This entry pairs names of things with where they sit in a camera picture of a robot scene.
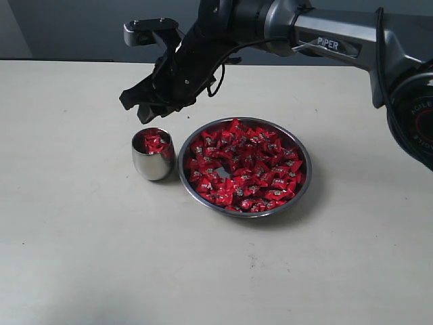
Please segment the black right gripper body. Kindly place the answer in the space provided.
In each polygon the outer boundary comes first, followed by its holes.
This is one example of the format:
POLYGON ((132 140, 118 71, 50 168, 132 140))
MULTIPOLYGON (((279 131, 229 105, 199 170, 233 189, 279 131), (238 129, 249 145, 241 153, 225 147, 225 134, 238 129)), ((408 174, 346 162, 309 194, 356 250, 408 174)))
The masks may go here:
POLYGON ((151 74, 132 88, 124 90, 119 100, 125 110, 141 103, 163 107, 169 103, 196 100, 209 85, 214 66, 223 56, 223 44, 203 38, 196 27, 176 47, 166 48, 151 74))

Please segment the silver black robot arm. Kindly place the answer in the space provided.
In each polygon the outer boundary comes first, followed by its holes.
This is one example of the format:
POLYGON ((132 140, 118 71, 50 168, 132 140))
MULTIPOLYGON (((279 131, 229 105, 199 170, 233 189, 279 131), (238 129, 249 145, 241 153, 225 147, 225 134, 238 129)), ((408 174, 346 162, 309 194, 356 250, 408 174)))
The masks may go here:
POLYGON ((432 167, 432 19, 429 16, 345 12, 309 1, 201 1, 187 33, 169 18, 124 25, 128 46, 164 44, 152 73, 120 95, 146 124, 195 104, 221 86, 216 70, 256 48, 280 57, 330 58, 369 74, 374 107, 387 109, 397 144, 432 167))

